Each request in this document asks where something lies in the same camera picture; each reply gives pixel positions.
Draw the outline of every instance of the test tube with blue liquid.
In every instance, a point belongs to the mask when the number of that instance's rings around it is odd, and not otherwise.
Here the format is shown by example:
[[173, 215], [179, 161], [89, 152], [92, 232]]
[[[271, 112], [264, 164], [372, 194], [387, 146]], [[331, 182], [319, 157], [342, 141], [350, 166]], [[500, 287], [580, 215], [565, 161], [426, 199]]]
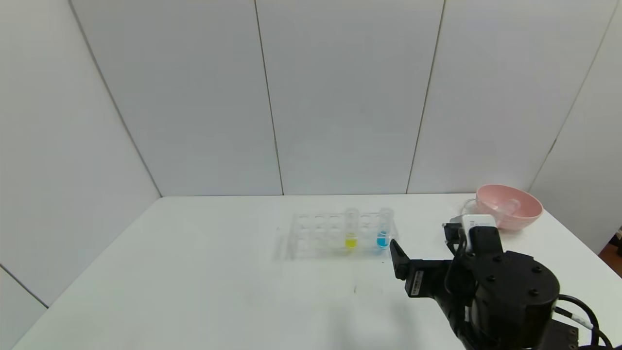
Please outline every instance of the test tube with blue liquid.
[[380, 209], [380, 213], [378, 214], [378, 236], [376, 237], [376, 244], [380, 249], [386, 249], [389, 245], [392, 222], [393, 210], [389, 208]]

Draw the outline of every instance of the test tube with yellow liquid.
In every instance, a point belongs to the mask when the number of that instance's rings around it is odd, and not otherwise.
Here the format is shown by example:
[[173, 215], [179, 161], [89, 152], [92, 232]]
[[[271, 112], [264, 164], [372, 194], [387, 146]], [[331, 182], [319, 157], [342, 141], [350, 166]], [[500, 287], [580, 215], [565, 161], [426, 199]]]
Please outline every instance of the test tube with yellow liquid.
[[358, 241], [358, 210], [350, 208], [345, 212], [345, 245], [348, 250], [353, 250]]

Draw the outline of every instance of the blue liquid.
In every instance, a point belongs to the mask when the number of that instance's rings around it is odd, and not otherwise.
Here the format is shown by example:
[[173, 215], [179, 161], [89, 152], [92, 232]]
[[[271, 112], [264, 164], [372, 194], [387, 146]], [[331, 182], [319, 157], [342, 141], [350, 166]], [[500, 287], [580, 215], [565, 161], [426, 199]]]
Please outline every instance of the blue liquid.
[[389, 245], [387, 243], [387, 233], [386, 231], [380, 231], [380, 233], [378, 234], [378, 237], [376, 239], [376, 244], [378, 245], [378, 247], [385, 249], [387, 247], [387, 245]]

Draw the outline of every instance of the white wall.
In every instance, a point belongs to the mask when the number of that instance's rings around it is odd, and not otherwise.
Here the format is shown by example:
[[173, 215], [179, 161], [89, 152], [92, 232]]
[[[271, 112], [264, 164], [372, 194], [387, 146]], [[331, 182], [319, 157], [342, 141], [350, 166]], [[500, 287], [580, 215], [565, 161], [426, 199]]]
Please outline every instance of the white wall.
[[405, 193], [443, 0], [258, 0], [285, 194]]
[[622, 225], [622, 7], [531, 187], [595, 253]]
[[44, 312], [45, 307], [0, 268], [0, 350], [13, 348]]
[[529, 189], [616, 2], [447, 1], [408, 192]]
[[158, 197], [67, 0], [0, 1], [1, 263], [51, 304]]
[[250, 0], [73, 0], [164, 196], [282, 194]]

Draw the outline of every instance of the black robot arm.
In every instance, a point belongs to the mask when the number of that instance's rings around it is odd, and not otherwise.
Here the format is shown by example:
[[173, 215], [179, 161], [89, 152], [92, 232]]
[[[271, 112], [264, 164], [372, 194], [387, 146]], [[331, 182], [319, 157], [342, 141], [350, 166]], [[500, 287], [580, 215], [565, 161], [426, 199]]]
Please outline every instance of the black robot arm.
[[443, 226], [453, 260], [411, 260], [392, 240], [393, 269], [409, 297], [436, 300], [466, 349], [578, 349], [578, 329], [551, 318], [560, 294], [548, 268], [504, 252], [496, 227], [467, 237], [461, 224]]

